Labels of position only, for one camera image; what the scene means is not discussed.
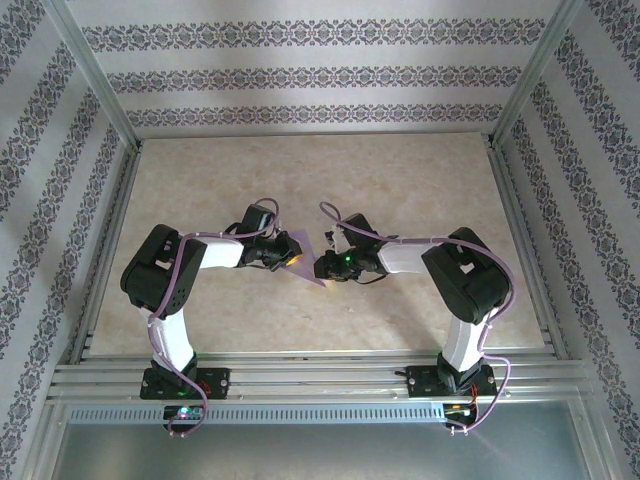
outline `damask pattern stripe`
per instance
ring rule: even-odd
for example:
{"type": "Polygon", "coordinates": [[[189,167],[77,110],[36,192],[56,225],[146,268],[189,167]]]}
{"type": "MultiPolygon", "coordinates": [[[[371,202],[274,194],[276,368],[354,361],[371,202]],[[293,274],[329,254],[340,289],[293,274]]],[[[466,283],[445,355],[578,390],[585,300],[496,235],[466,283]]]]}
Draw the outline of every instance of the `damask pattern stripe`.
{"type": "Polygon", "coordinates": [[[292,123],[493,122],[502,105],[395,104],[129,110],[134,127],[292,123]]]}
{"type": "Polygon", "coordinates": [[[640,82],[640,12],[631,0],[589,0],[589,8],[598,17],[629,70],[640,82]]]}
{"type": "Polygon", "coordinates": [[[80,159],[91,127],[98,115],[100,103],[89,88],[80,103],[62,145],[58,158],[54,163],[51,176],[47,180],[42,198],[38,201],[33,220],[27,227],[24,243],[18,248],[14,268],[9,272],[6,285],[2,287],[0,297],[0,360],[4,358],[4,350],[11,341],[11,331],[20,317],[25,294],[31,288],[31,281],[36,275],[44,247],[49,241],[49,234],[58,217],[58,212],[65,197],[67,188],[80,159]]]}
{"type": "Polygon", "coordinates": [[[76,221],[69,233],[59,270],[51,285],[51,293],[42,311],[43,317],[38,322],[37,333],[33,337],[33,344],[29,348],[29,359],[15,391],[15,401],[9,407],[6,418],[8,421],[2,426],[3,433],[0,444],[0,479],[12,478],[12,459],[15,458],[23,442],[26,423],[33,413],[39,389],[42,386],[42,374],[51,355],[51,348],[58,333],[60,319],[63,318],[66,302],[71,292],[76,269],[80,263],[89,234],[93,228],[95,213],[102,196],[103,189],[115,152],[119,144],[119,137],[111,125],[107,130],[100,153],[96,158],[89,183],[82,196],[80,208],[76,213],[76,221]]]}
{"type": "Polygon", "coordinates": [[[553,198],[538,153],[521,117],[511,133],[536,195],[542,219],[555,250],[556,260],[575,306],[578,322],[587,339],[592,361],[597,367],[598,378],[602,382],[609,408],[613,412],[613,420],[618,426],[618,434],[626,446],[625,451],[629,456],[634,474],[640,477],[640,437],[638,436],[640,425],[637,422],[638,414],[635,412],[631,396],[626,392],[626,385],[620,379],[622,375],[620,365],[615,361],[611,342],[604,334],[600,316],[593,306],[589,285],[585,283],[582,267],[576,259],[575,249],[569,239],[558,204],[553,198]]]}
{"type": "Polygon", "coordinates": [[[94,52],[345,45],[533,45],[543,19],[381,19],[109,25],[82,29],[94,52]]]}
{"type": "Polygon", "coordinates": [[[531,100],[558,156],[573,198],[578,202],[582,219],[596,247],[596,254],[602,259],[605,276],[616,294],[618,307],[623,311],[627,328],[636,339],[636,348],[640,348],[640,287],[635,284],[636,278],[631,273],[631,265],[619,246],[618,236],[608,223],[609,216],[544,81],[536,85],[531,93],[531,100]]]}
{"type": "Polygon", "coordinates": [[[639,210],[640,149],[629,135],[627,126],[620,120],[616,107],[572,33],[569,32],[562,39],[555,56],[582,110],[589,117],[602,149],[609,156],[609,162],[624,186],[627,198],[631,200],[632,207],[639,210]]]}
{"type": "Polygon", "coordinates": [[[116,93],[272,88],[512,87],[520,67],[330,67],[171,70],[109,74],[116,93]]]}
{"type": "Polygon", "coordinates": [[[14,0],[2,14],[0,22],[0,85],[11,73],[22,49],[44,18],[44,8],[38,0],[14,0]]]}
{"type": "Polygon", "coordinates": [[[31,163],[35,147],[40,143],[44,127],[58,105],[69,78],[76,68],[71,52],[61,42],[38,81],[24,109],[24,115],[13,129],[13,135],[2,150],[0,161],[0,222],[9,209],[11,198],[20,186],[25,167],[31,163]]]}

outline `metal vent grate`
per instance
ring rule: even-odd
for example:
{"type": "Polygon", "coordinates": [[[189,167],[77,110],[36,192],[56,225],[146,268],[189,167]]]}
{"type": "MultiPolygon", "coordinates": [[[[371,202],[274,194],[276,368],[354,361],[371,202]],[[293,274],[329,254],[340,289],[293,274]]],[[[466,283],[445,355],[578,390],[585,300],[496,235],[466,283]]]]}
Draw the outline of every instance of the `metal vent grate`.
{"type": "MultiPolygon", "coordinates": [[[[71,413],[75,424],[157,424],[164,407],[76,406],[71,413]]],[[[339,424],[339,423],[425,423],[444,420],[442,403],[407,405],[215,405],[206,423],[238,424],[339,424]]]]}

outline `orange light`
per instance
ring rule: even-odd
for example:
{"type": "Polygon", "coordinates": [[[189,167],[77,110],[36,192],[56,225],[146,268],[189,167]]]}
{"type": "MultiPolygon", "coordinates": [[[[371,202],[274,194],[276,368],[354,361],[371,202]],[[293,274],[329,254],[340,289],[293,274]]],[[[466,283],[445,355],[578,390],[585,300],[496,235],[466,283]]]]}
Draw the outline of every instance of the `orange light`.
{"type": "Polygon", "coordinates": [[[294,263],[296,263],[298,260],[300,260],[300,258],[302,257],[302,254],[300,255],[296,255],[295,257],[293,257],[291,260],[289,260],[286,264],[287,267],[293,265],[294,263]]]}

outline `beige marble floor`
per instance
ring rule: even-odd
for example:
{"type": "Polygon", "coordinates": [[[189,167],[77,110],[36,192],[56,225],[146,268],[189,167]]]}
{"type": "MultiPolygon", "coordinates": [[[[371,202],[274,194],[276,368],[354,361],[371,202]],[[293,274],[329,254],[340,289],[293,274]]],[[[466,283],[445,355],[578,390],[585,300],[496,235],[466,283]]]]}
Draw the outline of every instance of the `beige marble floor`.
{"type": "MultiPolygon", "coordinates": [[[[147,140],[91,353],[151,351],[119,279],[154,225],[220,231],[263,196],[280,202],[284,228],[307,229],[317,254],[331,226],[321,200],[364,213],[381,234],[471,227],[512,265],[522,292],[488,345],[542,346],[480,135],[388,134],[147,140]]],[[[427,276],[324,289],[284,271],[222,268],[199,273],[185,312],[200,352],[435,349],[450,318],[427,276]]]]}

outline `patterned wallpaper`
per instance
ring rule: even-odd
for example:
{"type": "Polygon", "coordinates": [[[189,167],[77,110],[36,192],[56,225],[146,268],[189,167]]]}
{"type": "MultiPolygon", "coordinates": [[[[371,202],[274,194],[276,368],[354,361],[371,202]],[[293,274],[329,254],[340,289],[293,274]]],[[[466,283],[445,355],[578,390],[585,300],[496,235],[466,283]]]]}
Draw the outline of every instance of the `patterned wallpaper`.
{"type": "Polygon", "coordinates": [[[69,5],[138,135],[149,138],[489,133],[558,0],[531,3],[69,5]]]}
{"type": "Polygon", "coordinates": [[[36,0],[0,0],[0,479],[84,304],[124,145],[36,0]]]}
{"type": "Polygon", "coordinates": [[[640,478],[640,13],[587,1],[505,154],[564,342],[587,361],[623,478],[640,478]]]}

